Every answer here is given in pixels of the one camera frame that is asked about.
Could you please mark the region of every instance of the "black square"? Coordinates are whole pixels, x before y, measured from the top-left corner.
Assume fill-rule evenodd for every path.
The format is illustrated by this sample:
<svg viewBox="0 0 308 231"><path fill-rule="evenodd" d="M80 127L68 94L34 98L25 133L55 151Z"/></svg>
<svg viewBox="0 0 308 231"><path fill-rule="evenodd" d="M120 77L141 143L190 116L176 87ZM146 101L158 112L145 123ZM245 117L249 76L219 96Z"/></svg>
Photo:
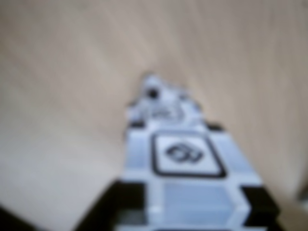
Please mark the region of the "black square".
<svg viewBox="0 0 308 231"><path fill-rule="evenodd" d="M251 212L245 222L248 227L267 227L279 214L279 208L264 187L242 187L251 205Z"/></svg>
<svg viewBox="0 0 308 231"><path fill-rule="evenodd" d="M118 209L144 209L145 190L143 183L124 183L116 185Z"/></svg>
<svg viewBox="0 0 308 231"><path fill-rule="evenodd" d="M273 223L267 231L284 231L284 229L281 227L281 225L277 222Z"/></svg>
<svg viewBox="0 0 308 231"><path fill-rule="evenodd" d="M165 149L165 157L163 158L161 152L159 152L159 139L174 139L171 142L171 146ZM193 143L191 139L198 139L202 143L203 149L201 147L197 147L196 143ZM194 155L190 155L189 158L187 156L177 155L179 151L189 154L189 149L192 147L194 150L191 153ZM206 152L203 155L200 155L199 152L204 152L205 150ZM162 167L162 165L160 165L162 163L160 160L162 159L172 159L172 162L177 162L179 168L175 169L174 165L173 169L166 169L166 167ZM196 166L196 162L199 161L200 163L203 161L204 163L204 159L207 162L212 161L216 170L206 169L204 166L200 165L199 167ZM192 171L181 168L181 164L188 162L195 164L191 165ZM157 175L166 177L224 178L227 175L226 170L220 161L218 153L211 141L207 137L204 137L202 134L197 132L163 131L154 134L152 136L152 165L153 170Z"/></svg>

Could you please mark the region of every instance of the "black dot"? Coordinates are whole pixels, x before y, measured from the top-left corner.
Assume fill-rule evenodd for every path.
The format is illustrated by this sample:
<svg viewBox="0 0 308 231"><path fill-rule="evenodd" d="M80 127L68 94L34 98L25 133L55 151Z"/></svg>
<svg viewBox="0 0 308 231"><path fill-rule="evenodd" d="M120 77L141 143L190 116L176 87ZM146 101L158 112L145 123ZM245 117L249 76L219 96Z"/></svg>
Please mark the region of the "black dot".
<svg viewBox="0 0 308 231"><path fill-rule="evenodd" d="M151 88L151 89L148 89L147 95L151 99L157 99L159 97L159 91L155 88Z"/></svg>

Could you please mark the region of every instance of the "black logo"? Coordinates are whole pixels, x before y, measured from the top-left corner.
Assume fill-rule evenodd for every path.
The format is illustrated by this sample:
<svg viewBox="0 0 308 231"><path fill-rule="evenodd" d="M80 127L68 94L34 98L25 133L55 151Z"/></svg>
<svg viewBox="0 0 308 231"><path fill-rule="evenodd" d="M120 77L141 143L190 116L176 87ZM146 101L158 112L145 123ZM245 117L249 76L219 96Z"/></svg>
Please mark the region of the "black logo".
<svg viewBox="0 0 308 231"><path fill-rule="evenodd" d="M204 154L191 143L176 143L166 150L166 155L178 163L190 162L196 164Z"/></svg>
<svg viewBox="0 0 308 231"><path fill-rule="evenodd" d="M155 120L179 120L181 110L176 105L160 104L150 110L150 117Z"/></svg>

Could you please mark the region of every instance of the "wood grain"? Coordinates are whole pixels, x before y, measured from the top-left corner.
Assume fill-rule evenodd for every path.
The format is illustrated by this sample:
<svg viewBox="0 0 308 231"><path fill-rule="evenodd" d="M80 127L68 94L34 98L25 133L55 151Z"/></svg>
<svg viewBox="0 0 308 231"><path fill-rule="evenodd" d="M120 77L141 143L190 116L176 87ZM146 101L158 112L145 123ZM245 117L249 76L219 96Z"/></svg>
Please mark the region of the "wood grain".
<svg viewBox="0 0 308 231"><path fill-rule="evenodd" d="M1 0L0 204L68 231L121 171L143 72L184 85L282 207L308 177L306 0Z"/></svg>

